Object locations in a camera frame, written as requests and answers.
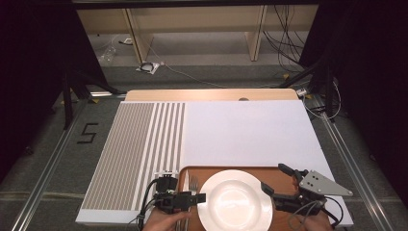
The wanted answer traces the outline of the striped placemat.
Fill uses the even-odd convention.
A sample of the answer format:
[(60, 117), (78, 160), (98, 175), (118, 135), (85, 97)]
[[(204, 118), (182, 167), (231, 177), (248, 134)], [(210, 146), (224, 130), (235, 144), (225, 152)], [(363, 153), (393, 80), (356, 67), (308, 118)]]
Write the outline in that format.
[(139, 209), (159, 173), (181, 168), (185, 109), (177, 102), (122, 102), (82, 208)]

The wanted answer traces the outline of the metal floor rail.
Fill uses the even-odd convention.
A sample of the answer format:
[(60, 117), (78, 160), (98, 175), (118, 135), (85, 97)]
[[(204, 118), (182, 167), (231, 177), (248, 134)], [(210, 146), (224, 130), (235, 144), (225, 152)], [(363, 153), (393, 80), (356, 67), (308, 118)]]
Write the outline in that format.
[(72, 135), (77, 121), (85, 109), (84, 104), (79, 104), (74, 111), (73, 118), (63, 129), (63, 132), (58, 140), (56, 147), (54, 148), (50, 158), (48, 159), (47, 164), (45, 165), (36, 185), (29, 193), (28, 198), (26, 199), (22, 209), (20, 210), (16, 221), (13, 223), (12, 231), (26, 231), (35, 212), (40, 204), (42, 196), (48, 187), (48, 184), (61, 160), (61, 157), (64, 154), (68, 141)]
[(331, 109), (331, 106), (324, 105), (320, 96), (315, 98), (315, 103), (317, 106), (323, 106), (325, 108), (321, 120), (323, 121), (331, 140), (334, 142), (345, 168), (350, 175), (358, 194), (362, 198), (376, 228), (380, 231), (395, 231), (392, 220), (388, 216), (380, 198), (374, 192), (368, 179), (363, 175), (363, 171), (352, 156), (352, 153), (345, 143), (337, 125), (326, 114), (328, 110)]

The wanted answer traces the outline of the wooden tray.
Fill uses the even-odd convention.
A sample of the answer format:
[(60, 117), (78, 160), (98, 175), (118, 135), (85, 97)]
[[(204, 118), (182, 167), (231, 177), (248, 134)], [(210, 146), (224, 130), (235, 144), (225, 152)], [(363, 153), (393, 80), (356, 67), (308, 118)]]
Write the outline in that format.
[[(282, 173), (277, 167), (184, 167), (180, 173), (179, 185), (184, 185), (185, 170), (189, 171), (190, 179), (196, 176), (198, 179), (198, 191), (200, 192), (203, 184), (214, 174), (228, 169), (242, 170), (252, 174), (257, 179), (268, 184), (276, 193), (294, 194), (292, 178)], [(290, 214), (287, 212), (280, 212), (273, 206), (272, 222), (268, 231), (293, 231), (289, 226), (288, 221)], [(191, 209), (192, 217), (188, 231), (206, 231), (200, 221), (197, 206)]]

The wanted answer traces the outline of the person's right hand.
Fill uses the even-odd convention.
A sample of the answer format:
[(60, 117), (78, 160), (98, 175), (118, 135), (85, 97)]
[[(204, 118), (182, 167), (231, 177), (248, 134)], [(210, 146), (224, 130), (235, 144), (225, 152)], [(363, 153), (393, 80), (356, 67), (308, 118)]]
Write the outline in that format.
[(301, 223), (307, 231), (334, 231), (328, 216), (320, 212), (315, 216), (300, 217)]

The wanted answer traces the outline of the white plate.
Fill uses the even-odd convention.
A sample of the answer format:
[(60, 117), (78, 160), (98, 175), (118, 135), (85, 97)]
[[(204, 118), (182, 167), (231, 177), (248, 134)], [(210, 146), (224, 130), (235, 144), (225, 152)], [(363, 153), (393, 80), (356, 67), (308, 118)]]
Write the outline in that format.
[(211, 176), (201, 187), (206, 202), (197, 205), (206, 231), (268, 231), (273, 217), (271, 198), (250, 173), (228, 169)]

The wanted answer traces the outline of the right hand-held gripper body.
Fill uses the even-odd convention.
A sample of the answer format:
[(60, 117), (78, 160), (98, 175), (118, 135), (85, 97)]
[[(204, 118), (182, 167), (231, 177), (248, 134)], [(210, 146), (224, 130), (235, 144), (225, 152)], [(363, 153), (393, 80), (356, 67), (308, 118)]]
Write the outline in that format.
[(318, 214), (324, 209), (327, 195), (352, 196), (353, 192), (315, 170), (295, 170), (291, 176), (297, 185), (294, 195), (274, 193), (277, 211), (291, 214)]

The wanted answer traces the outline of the person's left hand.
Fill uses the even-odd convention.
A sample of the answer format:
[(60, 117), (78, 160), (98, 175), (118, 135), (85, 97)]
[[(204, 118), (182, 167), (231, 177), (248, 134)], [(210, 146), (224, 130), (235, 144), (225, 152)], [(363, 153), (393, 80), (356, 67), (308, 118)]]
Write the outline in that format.
[(143, 226), (142, 231), (175, 231), (178, 221), (190, 217), (191, 212), (180, 212), (169, 215), (161, 210), (154, 209)]

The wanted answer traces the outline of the black metal stand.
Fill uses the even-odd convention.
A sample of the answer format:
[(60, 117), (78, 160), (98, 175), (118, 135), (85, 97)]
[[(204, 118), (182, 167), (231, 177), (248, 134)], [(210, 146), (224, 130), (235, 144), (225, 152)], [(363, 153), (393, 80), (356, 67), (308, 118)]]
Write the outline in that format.
[(305, 77), (311, 75), (311, 81), (308, 85), (308, 89), (312, 92), (317, 92), (321, 88), (325, 88), (325, 113), (327, 116), (333, 116), (333, 96), (334, 96), (334, 75), (330, 69), (328, 62), (318, 61), (309, 67), (306, 67), (303, 71), (296, 74), (289, 81), (285, 81), (283, 84), (279, 85), (279, 89), (286, 89), (292, 84), (304, 79)]
[(111, 87), (106, 81), (102, 81), (99, 78), (88, 75), (86, 72), (77, 69), (66, 71), (62, 77), (62, 84), (64, 96), (65, 130), (69, 127), (74, 118), (71, 98), (72, 90), (80, 99), (90, 98), (90, 91), (87, 89), (87, 85), (95, 85), (113, 95), (127, 94), (126, 91)]

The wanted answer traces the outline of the light wooden shelf unit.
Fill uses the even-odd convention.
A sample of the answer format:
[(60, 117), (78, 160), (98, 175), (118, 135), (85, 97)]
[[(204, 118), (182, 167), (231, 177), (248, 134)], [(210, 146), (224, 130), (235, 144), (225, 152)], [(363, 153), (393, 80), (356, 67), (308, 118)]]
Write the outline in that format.
[(280, 6), (80, 10), (87, 34), (129, 34), (139, 63), (158, 33), (243, 32), (249, 59), (258, 60), (261, 34), (280, 31)]

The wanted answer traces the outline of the white board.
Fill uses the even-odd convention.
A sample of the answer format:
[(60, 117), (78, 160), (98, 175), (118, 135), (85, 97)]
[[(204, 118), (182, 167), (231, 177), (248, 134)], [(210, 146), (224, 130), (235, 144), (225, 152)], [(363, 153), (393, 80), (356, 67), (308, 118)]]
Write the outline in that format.
[[(317, 135), (299, 100), (186, 101), (181, 168), (275, 167), (284, 163), (330, 177)], [(84, 210), (83, 224), (125, 224), (136, 211)]]

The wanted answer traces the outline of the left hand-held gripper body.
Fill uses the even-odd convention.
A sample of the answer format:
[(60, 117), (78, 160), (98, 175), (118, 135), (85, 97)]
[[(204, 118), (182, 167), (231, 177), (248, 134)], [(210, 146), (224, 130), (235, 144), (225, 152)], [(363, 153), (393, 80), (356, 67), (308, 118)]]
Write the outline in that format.
[(191, 206), (191, 192), (177, 192), (178, 179), (165, 173), (157, 179), (154, 206), (167, 214), (186, 212)]

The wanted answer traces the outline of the black curtain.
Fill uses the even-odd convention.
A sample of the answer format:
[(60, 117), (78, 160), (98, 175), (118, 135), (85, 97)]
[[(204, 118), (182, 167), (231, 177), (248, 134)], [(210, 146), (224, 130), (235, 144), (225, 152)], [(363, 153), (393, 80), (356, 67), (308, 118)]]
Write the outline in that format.
[(0, 182), (33, 140), (63, 80), (81, 97), (107, 80), (72, 0), (0, 0)]
[(408, 0), (312, 0), (319, 4), (301, 62), (330, 44), (342, 101), (408, 208)]

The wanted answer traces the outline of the clear plastic bag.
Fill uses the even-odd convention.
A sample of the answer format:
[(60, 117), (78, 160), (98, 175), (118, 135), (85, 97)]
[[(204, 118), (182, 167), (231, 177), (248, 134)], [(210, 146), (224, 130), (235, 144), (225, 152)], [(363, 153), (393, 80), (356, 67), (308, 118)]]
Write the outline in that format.
[(113, 45), (109, 45), (104, 53), (97, 58), (101, 66), (110, 66), (113, 63), (115, 57), (116, 49)]

